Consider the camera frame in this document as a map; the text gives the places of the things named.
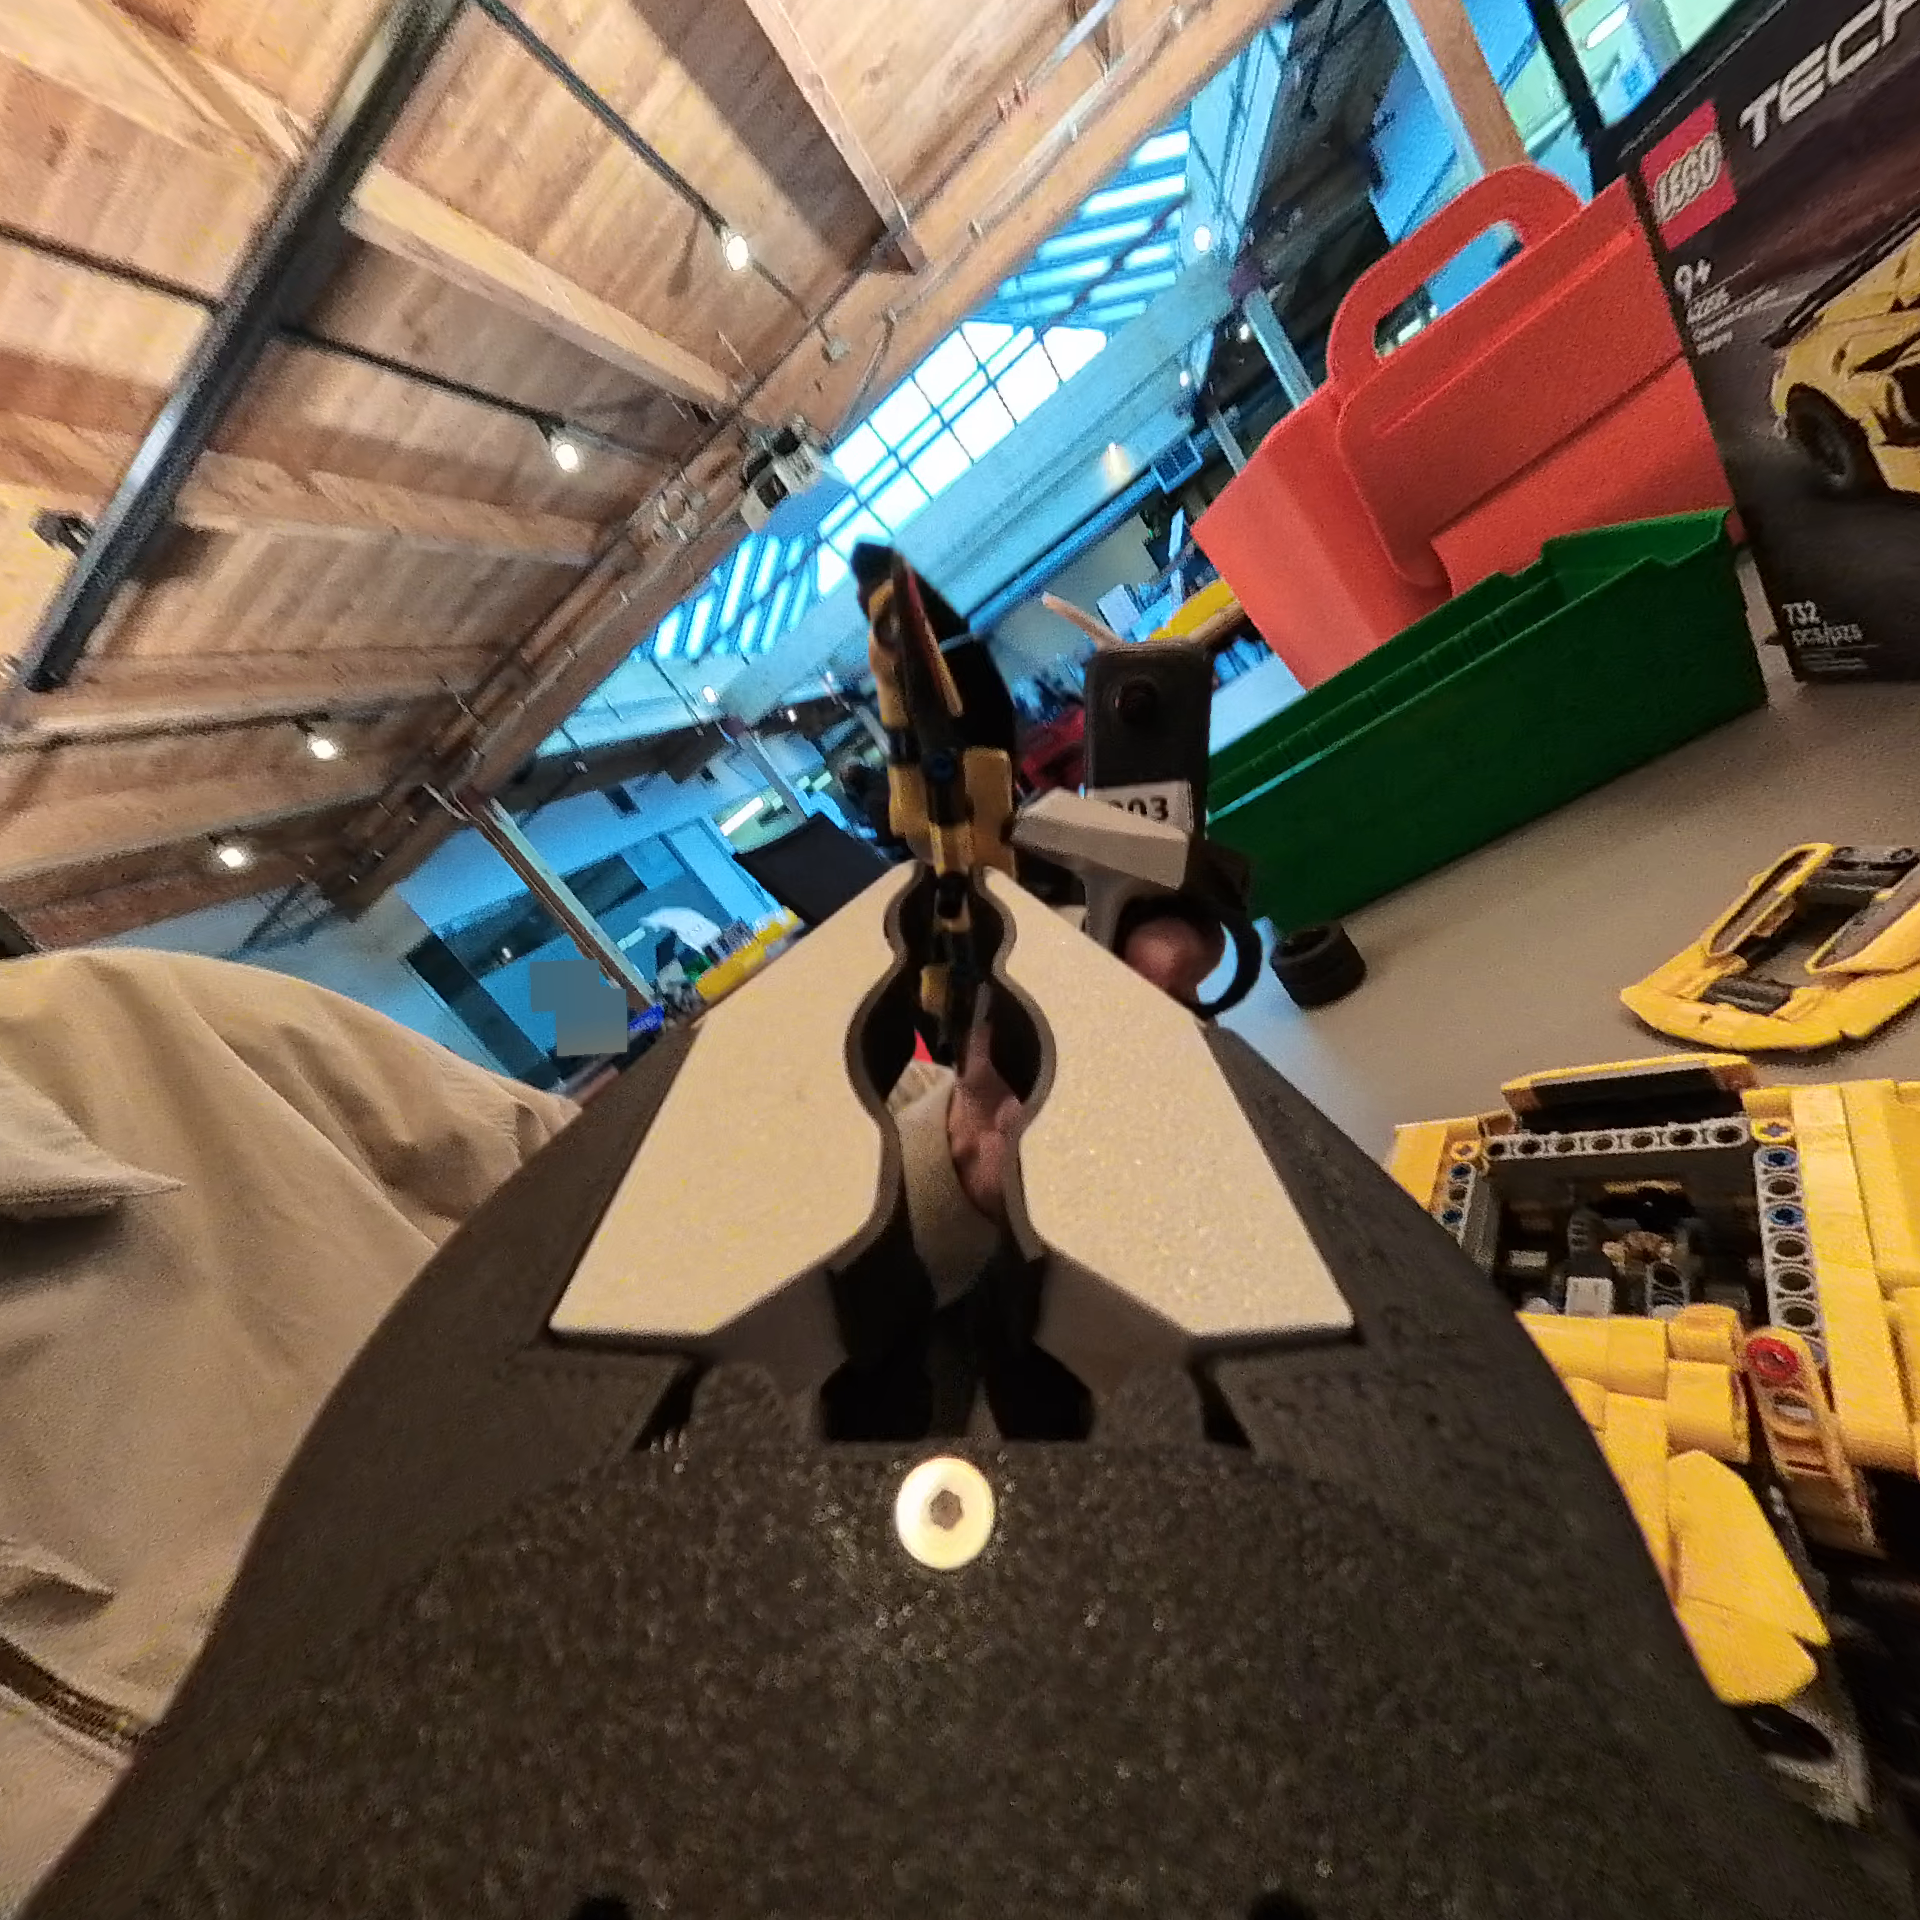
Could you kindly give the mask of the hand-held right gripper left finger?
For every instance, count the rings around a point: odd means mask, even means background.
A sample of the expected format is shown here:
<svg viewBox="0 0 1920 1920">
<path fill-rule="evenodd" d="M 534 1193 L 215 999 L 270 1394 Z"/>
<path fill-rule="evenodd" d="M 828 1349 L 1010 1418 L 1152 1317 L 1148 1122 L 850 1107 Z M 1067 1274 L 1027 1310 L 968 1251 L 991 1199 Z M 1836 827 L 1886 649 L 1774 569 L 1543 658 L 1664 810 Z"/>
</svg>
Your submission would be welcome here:
<svg viewBox="0 0 1920 1920">
<path fill-rule="evenodd" d="M 848 1359 L 834 1283 L 902 1210 L 887 1109 L 918 1057 L 890 867 L 696 1026 L 550 1317 L 568 1347 L 758 1366 L 814 1394 Z"/>
</svg>

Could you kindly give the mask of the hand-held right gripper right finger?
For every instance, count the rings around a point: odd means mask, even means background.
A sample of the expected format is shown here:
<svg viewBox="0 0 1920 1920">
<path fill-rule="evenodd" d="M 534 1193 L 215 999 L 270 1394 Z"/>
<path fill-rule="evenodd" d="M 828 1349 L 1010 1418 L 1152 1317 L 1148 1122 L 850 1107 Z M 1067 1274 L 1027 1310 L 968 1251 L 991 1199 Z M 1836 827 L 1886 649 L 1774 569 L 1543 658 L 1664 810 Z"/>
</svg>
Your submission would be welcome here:
<svg viewBox="0 0 1920 1920">
<path fill-rule="evenodd" d="M 1076 1379 L 1339 1341 L 1354 1311 L 1235 1094 L 1218 1033 L 1015 879 L 994 985 L 1039 1073 L 1006 1177 L 1034 1341 Z"/>
</svg>

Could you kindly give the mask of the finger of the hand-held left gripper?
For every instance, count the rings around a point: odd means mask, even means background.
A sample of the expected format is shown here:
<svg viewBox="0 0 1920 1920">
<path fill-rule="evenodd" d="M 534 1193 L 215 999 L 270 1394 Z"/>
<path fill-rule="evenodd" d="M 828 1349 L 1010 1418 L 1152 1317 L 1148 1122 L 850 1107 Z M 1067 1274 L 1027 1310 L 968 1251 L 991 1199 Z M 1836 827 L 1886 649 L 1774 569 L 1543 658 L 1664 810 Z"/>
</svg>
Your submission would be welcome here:
<svg viewBox="0 0 1920 1920">
<path fill-rule="evenodd" d="M 1124 903 L 1183 885 L 1191 834 L 1124 806 L 1051 789 L 1019 809 L 1010 846 L 1074 878 L 1086 903 Z"/>
</svg>

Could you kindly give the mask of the black yellow brick assembly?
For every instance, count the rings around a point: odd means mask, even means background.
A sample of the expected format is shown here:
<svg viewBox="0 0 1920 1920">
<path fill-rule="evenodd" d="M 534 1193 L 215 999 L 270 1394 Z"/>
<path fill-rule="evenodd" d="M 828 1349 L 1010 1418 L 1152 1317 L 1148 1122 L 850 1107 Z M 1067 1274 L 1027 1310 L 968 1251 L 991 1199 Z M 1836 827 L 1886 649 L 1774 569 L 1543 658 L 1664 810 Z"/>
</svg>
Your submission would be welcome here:
<svg viewBox="0 0 1920 1920">
<path fill-rule="evenodd" d="M 850 582 L 886 734 L 887 827 L 919 879 L 906 902 L 918 1030 L 942 1066 L 964 1057 L 994 938 L 983 875 L 1014 878 L 1014 726 L 968 705 L 952 655 L 964 625 L 894 545 L 856 542 Z"/>
</svg>

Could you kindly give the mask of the yellow toy brick car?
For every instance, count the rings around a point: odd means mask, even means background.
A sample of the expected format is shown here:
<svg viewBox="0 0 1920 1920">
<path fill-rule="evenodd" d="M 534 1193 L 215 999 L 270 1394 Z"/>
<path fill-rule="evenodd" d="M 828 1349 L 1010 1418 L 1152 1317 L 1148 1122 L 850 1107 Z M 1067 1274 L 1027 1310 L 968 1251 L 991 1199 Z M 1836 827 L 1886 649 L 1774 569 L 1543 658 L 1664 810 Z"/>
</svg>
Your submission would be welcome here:
<svg viewBox="0 0 1920 1920">
<path fill-rule="evenodd" d="M 1915 1822 L 1918 1085 L 1564 1066 L 1399 1126 L 1387 1170 L 1559 1379 L 1775 1781 Z"/>
</svg>

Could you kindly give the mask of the person's left forearm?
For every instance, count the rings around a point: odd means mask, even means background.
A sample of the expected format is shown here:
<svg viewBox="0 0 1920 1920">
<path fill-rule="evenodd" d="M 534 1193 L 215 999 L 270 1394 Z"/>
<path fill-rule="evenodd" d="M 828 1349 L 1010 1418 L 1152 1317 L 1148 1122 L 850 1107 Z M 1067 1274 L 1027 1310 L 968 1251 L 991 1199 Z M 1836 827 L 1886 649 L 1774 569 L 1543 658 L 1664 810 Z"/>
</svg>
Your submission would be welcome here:
<svg viewBox="0 0 1920 1920">
<path fill-rule="evenodd" d="M 968 1197 L 958 1170 L 950 1142 L 952 1087 L 952 1069 L 911 1059 L 887 1094 L 906 1227 L 936 1310 L 952 1310 L 980 1279 L 999 1241 L 999 1225 Z"/>
</svg>

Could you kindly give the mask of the grey desk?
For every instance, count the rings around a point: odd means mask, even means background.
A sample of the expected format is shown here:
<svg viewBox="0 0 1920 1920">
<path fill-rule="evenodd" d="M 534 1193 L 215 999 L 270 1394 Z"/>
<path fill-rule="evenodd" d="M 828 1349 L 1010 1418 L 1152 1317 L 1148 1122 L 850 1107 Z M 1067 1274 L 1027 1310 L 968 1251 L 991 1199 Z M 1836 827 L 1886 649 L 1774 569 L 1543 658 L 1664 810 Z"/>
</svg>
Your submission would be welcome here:
<svg viewBox="0 0 1920 1920">
<path fill-rule="evenodd" d="M 1259 987 L 1230 1023 L 1364 1150 L 1520 1069 L 1660 1050 L 1618 990 L 1740 878 L 1788 839 L 1918 842 L 1918 685 L 1798 685 L 1759 653 L 1766 706 L 1358 911 L 1354 998 Z"/>
</svg>

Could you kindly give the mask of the person's left hand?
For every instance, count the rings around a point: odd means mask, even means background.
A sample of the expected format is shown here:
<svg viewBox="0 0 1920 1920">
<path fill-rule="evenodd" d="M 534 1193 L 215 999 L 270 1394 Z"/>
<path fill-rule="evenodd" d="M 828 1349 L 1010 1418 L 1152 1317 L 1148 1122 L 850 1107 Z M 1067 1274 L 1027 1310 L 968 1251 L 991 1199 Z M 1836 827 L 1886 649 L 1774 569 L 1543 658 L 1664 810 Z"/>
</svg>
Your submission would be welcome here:
<svg viewBox="0 0 1920 1920">
<path fill-rule="evenodd" d="M 1123 962 L 1186 1009 L 1223 959 L 1227 935 L 1174 914 L 1139 923 L 1123 941 Z M 946 1094 L 943 1138 L 958 1187 L 976 1213 L 1006 1221 L 1006 1166 L 1019 1143 L 1023 1097 L 1006 1077 L 996 1021 L 983 995 Z"/>
</svg>

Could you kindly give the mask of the small black tyre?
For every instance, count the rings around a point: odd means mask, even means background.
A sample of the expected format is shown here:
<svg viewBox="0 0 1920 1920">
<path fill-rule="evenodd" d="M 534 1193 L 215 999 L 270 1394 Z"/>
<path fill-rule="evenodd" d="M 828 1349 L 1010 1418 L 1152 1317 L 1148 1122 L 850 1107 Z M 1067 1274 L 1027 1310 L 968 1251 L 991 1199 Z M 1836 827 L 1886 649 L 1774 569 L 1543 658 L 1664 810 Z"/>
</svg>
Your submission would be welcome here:
<svg viewBox="0 0 1920 1920">
<path fill-rule="evenodd" d="M 1283 995 L 1300 1011 L 1334 1005 L 1367 982 L 1367 962 L 1339 923 L 1278 934 L 1270 969 Z"/>
</svg>

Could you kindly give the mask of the green plastic bin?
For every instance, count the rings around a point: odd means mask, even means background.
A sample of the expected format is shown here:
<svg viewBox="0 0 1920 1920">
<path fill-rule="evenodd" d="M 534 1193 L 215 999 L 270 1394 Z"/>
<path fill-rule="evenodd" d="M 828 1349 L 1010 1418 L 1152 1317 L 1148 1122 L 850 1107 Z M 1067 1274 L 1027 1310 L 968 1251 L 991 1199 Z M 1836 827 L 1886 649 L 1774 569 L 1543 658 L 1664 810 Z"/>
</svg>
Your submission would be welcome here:
<svg viewBox="0 0 1920 1920">
<path fill-rule="evenodd" d="M 1335 923 L 1763 705 L 1728 509 L 1568 534 L 1222 750 L 1208 834 Z"/>
</svg>

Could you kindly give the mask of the skylight windows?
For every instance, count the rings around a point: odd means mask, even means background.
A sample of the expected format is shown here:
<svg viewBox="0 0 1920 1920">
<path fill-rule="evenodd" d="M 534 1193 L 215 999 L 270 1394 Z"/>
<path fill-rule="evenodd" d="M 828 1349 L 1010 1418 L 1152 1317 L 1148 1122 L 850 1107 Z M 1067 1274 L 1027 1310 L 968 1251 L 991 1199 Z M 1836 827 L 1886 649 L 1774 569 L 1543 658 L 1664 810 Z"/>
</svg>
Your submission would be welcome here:
<svg viewBox="0 0 1920 1920">
<path fill-rule="evenodd" d="M 1191 109 L 1147 138 L 1071 219 L 834 443 L 814 531 L 748 534 L 667 611 L 638 661 L 762 655 L 848 575 L 856 545 L 890 542 L 1087 369 L 1176 282 Z"/>
</svg>

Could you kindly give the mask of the ceiling projector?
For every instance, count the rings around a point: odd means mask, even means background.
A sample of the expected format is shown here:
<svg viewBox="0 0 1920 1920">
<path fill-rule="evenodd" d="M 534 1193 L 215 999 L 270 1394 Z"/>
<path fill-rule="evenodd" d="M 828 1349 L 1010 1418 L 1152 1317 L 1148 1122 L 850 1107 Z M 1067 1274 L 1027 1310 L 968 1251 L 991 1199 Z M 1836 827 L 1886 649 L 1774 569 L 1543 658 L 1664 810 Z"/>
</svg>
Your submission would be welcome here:
<svg viewBox="0 0 1920 1920">
<path fill-rule="evenodd" d="M 831 471 L 828 445 L 803 415 L 748 434 L 735 511 L 746 534 L 762 534 L 792 501 L 814 494 Z"/>
</svg>

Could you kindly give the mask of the red plastic carry case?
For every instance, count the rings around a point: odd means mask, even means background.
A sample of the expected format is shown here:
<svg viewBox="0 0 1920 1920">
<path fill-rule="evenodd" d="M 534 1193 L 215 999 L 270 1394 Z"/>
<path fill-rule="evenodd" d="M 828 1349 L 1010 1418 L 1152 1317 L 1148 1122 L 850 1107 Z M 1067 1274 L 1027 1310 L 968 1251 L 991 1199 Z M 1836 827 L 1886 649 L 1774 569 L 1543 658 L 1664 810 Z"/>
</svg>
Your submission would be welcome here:
<svg viewBox="0 0 1920 1920">
<path fill-rule="evenodd" d="M 1468 185 L 1339 303 L 1323 385 L 1195 538 L 1316 687 L 1547 542 L 1734 491 L 1626 182 Z"/>
</svg>

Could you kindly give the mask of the yellow car hood panel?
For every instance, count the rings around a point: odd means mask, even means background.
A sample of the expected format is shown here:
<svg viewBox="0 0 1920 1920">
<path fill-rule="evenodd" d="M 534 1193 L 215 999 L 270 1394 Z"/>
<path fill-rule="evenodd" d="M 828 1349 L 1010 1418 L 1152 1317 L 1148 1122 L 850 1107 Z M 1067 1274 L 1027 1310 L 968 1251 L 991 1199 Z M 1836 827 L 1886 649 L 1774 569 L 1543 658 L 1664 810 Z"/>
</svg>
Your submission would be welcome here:
<svg viewBox="0 0 1920 1920">
<path fill-rule="evenodd" d="M 1728 1053 L 1830 1053 L 1918 1005 L 1918 847 L 1802 842 L 1620 993 L 1651 1033 Z"/>
</svg>

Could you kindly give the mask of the dark toy car box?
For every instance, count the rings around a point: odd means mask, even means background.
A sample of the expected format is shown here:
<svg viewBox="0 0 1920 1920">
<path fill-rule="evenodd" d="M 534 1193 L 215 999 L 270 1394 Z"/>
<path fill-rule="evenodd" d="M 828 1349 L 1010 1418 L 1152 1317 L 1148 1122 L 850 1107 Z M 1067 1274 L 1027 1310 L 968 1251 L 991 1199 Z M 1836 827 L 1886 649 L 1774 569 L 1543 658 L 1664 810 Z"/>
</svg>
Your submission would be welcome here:
<svg viewBox="0 0 1920 1920">
<path fill-rule="evenodd" d="M 1626 149 L 1791 673 L 1918 681 L 1918 6 L 1771 3 Z"/>
</svg>

